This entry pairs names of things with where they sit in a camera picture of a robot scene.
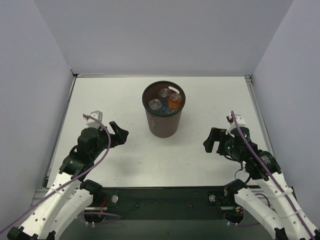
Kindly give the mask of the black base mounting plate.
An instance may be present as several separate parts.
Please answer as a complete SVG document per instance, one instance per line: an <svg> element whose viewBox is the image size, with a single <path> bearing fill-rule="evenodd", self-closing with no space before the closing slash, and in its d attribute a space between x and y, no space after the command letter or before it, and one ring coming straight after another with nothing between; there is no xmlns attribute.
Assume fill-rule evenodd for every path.
<svg viewBox="0 0 320 240"><path fill-rule="evenodd" d="M244 210L222 186L103 187L85 208L89 223L118 220L229 220L240 223Z"/></svg>

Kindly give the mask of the brown plastic waste bin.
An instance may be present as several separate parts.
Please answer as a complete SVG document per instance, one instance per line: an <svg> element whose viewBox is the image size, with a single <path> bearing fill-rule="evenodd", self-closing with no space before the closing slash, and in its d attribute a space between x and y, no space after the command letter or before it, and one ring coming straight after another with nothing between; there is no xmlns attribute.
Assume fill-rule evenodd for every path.
<svg viewBox="0 0 320 240"><path fill-rule="evenodd" d="M171 113L163 113L162 108L153 110L149 104L154 99L160 100L160 90L173 88L173 93L177 93L182 97L182 103ZM142 104L146 113L149 130L153 135L159 138L168 138L172 136L178 129L180 117L186 103L186 94L183 89L176 83L170 81L156 81L151 83L142 94Z"/></svg>

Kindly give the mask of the orange label plastic bottle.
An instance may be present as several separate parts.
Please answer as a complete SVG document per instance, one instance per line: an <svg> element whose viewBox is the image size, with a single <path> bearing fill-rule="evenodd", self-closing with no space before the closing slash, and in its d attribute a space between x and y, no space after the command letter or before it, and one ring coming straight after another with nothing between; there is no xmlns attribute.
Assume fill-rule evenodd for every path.
<svg viewBox="0 0 320 240"><path fill-rule="evenodd" d="M172 93L168 98L168 113L178 111L183 104L183 97L179 93Z"/></svg>

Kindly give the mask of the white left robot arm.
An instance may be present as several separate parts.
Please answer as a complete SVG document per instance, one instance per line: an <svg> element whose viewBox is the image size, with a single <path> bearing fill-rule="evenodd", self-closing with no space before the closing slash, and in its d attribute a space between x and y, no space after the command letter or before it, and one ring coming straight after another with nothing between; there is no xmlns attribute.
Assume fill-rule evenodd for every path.
<svg viewBox="0 0 320 240"><path fill-rule="evenodd" d="M7 233L9 240L57 240L66 227L87 206L101 203L102 186L87 180L87 174L102 162L111 148L126 143L129 132L114 121L113 133L99 120L83 129L45 196L28 212L30 216Z"/></svg>

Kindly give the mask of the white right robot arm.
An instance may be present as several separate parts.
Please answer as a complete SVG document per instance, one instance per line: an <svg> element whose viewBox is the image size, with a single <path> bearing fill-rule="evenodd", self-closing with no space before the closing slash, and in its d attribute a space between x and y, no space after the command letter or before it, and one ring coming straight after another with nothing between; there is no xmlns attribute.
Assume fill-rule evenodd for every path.
<svg viewBox="0 0 320 240"><path fill-rule="evenodd" d="M320 230L304 213L288 186L275 157L251 141L243 125L211 128L203 146L207 153L218 143L217 154L241 164L266 197L263 203L246 182L235 179L224 187L224 195L249 212L274 240L318 240Z"/></svg>

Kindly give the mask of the blue label plastic bottle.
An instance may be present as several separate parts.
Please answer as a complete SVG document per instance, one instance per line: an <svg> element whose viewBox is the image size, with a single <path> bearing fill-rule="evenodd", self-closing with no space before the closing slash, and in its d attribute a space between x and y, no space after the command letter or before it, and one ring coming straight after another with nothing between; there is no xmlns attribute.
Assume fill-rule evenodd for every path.
<svg viewBox="0 0 320 240"><path fill-rule="evenodd" d="M160 113L161 113L161 115L167 115L168 114L168 107L167 106L163 106L161 108Z"/></svg>

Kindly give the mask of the clear plastic bottle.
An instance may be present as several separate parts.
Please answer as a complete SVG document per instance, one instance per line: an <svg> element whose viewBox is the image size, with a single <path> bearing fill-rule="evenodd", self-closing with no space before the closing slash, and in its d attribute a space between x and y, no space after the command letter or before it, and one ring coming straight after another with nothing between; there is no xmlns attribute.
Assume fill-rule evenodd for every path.
<svg viewBox="0 0 320 240"><path fill-rule="evenodd" d="M169 88L162 88L158 92L160 99L167 99L171 95L171 90Z"/></svg>

